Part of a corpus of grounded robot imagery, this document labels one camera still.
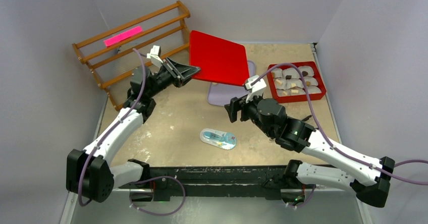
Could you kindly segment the red box lid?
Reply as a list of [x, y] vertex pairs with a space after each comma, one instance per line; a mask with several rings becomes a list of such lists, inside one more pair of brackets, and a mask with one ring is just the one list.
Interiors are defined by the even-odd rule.
[[190, 32], [189, 64], [200, 68], [195, 80], [242, 86], [250, 77], [243, 45], [200, 31]]

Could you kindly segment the metal tongs with black tips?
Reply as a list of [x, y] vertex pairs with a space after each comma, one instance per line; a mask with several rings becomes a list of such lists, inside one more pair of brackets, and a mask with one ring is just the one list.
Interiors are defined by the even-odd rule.
[[274, 121], [269, 131], [269, 137], [271, 139], [296, 138], [307, 140], [314, 131], [314, 127], [308, 124], [308, 120], [311, 118], [312, 115], [308, 115], [302, 119], [296, 119], [287, 115], [282, 116]]

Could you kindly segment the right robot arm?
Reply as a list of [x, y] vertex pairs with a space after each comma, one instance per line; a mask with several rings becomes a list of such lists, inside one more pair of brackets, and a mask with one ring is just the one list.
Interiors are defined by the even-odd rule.
[[320, 128], [287, 116], [286, 109], [272, 98], [256, 96], [232, 98], [224, 106], [230, 122], [250, 120], [267, 137], [283, 149], [303, 153], [321, 159], [329, 167], [315, 166], [300, 160], [291, 160], [283, 174], [289, 187], [322, 185], [354, 192], [361, 202], [383, 208], [386, 204], [390, 176], [395, 161], [389, 157], [380, 159], [366, 156], [347, 148], [330, 138], [324, 138]]

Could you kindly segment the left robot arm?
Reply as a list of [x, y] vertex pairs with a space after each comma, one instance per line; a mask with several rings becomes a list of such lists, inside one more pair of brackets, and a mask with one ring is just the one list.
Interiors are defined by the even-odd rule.
[[128, 183], [145, 188], [150, 183], [148, 164], [130, 160], [119, 167], [111, 162], [128, 138], [151, 116], [154, 96], [173, 85], [181, 88], [200, 67], [162, 60], [158, 72], [141, 65], [131, 74], [127, 99], [115, 120], [82, 150], [73, 149], [66, 161], [66, 189], [78, 195], [80, 206], [104, 202], [112, 190]]

